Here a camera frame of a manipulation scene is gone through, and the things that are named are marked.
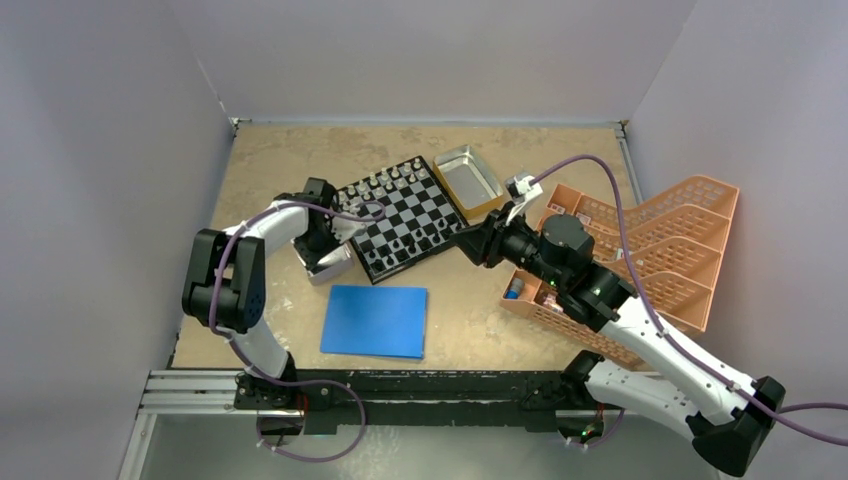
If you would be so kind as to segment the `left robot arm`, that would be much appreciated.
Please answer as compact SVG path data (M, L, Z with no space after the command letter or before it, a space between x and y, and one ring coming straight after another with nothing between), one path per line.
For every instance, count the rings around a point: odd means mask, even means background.
M266 258L292 244L305 268L314 269L342 246L333 232L339 213L337 189L311 177L302 192L278 195L253 218L194 237L182 309L221 337L248 375L262 379L259 395L272 408L295 402L298 379L293 357L263 318Z

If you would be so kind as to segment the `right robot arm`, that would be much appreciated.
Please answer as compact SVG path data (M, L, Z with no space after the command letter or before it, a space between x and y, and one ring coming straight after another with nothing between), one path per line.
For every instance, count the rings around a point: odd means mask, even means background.
M493 210L451 240L475 265L507 260L547 283L569 318L621 344L661 376L582 353L561 381L569 404L596 400L633 411L688 440L717 470L745 475L774 426L764 410L781 406L783 385L720 361L646 306L645 295L594 260L594 238L576 217L554 214L535 231L524 217L510 220Z

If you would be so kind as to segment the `white chess piece row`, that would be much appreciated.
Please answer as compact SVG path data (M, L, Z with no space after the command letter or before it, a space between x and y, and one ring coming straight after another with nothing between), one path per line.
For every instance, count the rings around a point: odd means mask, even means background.
M406 199L423 201L434 185L428 165L416 157L341 187L337 199L345 208L368 201L381 201L384 205Z

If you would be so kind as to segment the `gold rectangular metal tin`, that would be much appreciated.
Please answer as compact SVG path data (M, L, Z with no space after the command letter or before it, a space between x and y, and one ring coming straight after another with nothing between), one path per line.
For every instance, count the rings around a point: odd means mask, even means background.
M504 203L503 188L498 177L471 145L456 147L437 155L433 167L436 176L467 220L484 216Z

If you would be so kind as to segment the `blue capped small bottle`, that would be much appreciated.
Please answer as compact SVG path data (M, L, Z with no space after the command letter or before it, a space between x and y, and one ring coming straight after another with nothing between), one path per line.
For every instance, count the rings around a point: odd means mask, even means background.
M510 300L518 299L521 296L524 287L525 281L520 277L514 277L511 280L506 293L504 294L504 298Z

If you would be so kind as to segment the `black and silver chessboard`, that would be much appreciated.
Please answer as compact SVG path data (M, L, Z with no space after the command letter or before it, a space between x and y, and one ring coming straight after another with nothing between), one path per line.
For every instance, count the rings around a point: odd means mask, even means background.
M451 239L446 241L442 235L445 229L452 229L453 233L455 233L454 224L457 222L461 222L464 225L463 229L469 226L468 221L450 198L447 190L437 180L433 169L427 162L426 164L435 182L435 185L428 190L426 200L406 199L386 205L381 201L368 201L357 203L347 208L338 203L343 212L354 213L358 216L379 214L380 210L375 206L376 203L380 203L385 207L384 218L376 223L368 224L364 231L354 236L351 240L353 250L357 254L370 282L374 285L431 256L452 248L454 244L451 242ZM439 244L434 244L431 241L431 237L435 233L439 233L441 236L442 241ZM419 242L422 238L428 238L430 240L430 249L420 249ZM412 243L417 247L417 253L415 255L410 255L407 251L408 246ZM401 249L406 251L407 259L403 262L398 262L395 258L395 253ZM386 257L393 258L394 264L391 267L385 265L384 259ZM382 272L376 272L372 268L373 263L377 260L381 260L385 266Z

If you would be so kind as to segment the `blue folder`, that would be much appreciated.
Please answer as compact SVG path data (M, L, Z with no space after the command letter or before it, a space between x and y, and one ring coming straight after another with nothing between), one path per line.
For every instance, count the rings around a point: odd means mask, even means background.
M421 360L427 306L428 290L422 287L334 285L320 351Z

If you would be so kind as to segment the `orange plastic tiered organizer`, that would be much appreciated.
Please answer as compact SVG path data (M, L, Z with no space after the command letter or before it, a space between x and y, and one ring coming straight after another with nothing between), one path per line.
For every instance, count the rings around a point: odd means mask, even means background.
M739 189L710 177L687 178L619 220L612 204L559 184L545 214L572 214L595 239L594 257L624 279L631 277L618 229L659 315L684 334L705 332Z

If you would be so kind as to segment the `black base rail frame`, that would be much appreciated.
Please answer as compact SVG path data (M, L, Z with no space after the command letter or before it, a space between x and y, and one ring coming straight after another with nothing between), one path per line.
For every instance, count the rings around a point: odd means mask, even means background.
M333 435L341 427L518 427L577 434L613 419L553 371L301 369L302 386L284 388L241 370L152 372L140 409L160 415L258 419L264 434Z

